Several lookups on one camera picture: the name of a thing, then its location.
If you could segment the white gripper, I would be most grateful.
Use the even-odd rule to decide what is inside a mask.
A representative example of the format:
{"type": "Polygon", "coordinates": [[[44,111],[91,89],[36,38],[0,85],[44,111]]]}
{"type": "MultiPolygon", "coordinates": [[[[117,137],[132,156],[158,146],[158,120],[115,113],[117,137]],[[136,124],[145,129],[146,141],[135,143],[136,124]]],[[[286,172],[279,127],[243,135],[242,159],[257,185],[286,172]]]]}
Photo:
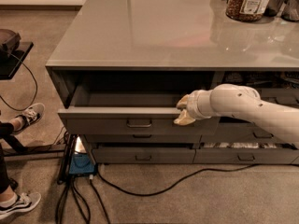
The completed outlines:
{"type": "Polygon", "coordinates": [[[196,119],[217,117],[219,114],[211,103],[212,92],[213,90],[198,90],[184,95],[176,104],[180,113],[174,123],[179,126],[187,126],[194,123],[196,119]]]}

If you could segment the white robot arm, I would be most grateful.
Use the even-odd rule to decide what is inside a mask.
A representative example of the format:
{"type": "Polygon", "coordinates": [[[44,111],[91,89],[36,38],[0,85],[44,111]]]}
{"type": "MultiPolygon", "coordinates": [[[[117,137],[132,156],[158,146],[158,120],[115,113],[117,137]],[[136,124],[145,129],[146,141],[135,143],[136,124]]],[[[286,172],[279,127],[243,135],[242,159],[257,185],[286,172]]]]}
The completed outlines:
{"type": "Polygon", "coordinates": [[[281,141],[299,145],[299,109],[263,101],[251,87],[221,84],[213,90],[196,90],[177,103],[174,123],[186,126],[196,120],[229,117],[255,124],[281,141]]]}

